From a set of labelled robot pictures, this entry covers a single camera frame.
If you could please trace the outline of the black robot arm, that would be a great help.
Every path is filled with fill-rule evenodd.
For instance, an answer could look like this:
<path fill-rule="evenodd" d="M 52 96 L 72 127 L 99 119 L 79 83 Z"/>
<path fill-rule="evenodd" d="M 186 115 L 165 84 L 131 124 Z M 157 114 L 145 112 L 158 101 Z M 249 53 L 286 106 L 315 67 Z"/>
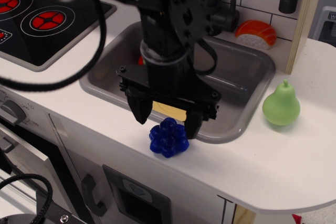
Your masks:
<path fill-rule="evenodd" d="M 216 58 L 204 41 L 211 30 L 211 16 L 205 0 L 116 0 L 138 8 L 142 36 L 140 52 L 145 65 L 120 67 L 120 89 L 140 123 L 152 111 L 154 101 L 186 112 L 188 138 L 195 138 L 202 123 L 216 118 L 221 95 L 204 83 L 207 70 L 194 68 L 194 46 L 200 45 Z"/>

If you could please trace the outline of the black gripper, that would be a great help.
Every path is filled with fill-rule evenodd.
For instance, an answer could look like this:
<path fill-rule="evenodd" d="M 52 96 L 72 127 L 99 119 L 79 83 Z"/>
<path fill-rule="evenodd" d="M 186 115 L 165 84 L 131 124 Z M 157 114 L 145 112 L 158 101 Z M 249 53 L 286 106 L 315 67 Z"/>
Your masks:
<path fill-rule="evenodd" d="M 124 65 L 117 70 L 120 90 L 140 123 L 151 114 L 153 101 L 186 111 L 184 127 L 188 139 L 196 138 L 203 121 L 217 117 L 219 91 L 203 82 L 187 63 L 160 66 Z"/>

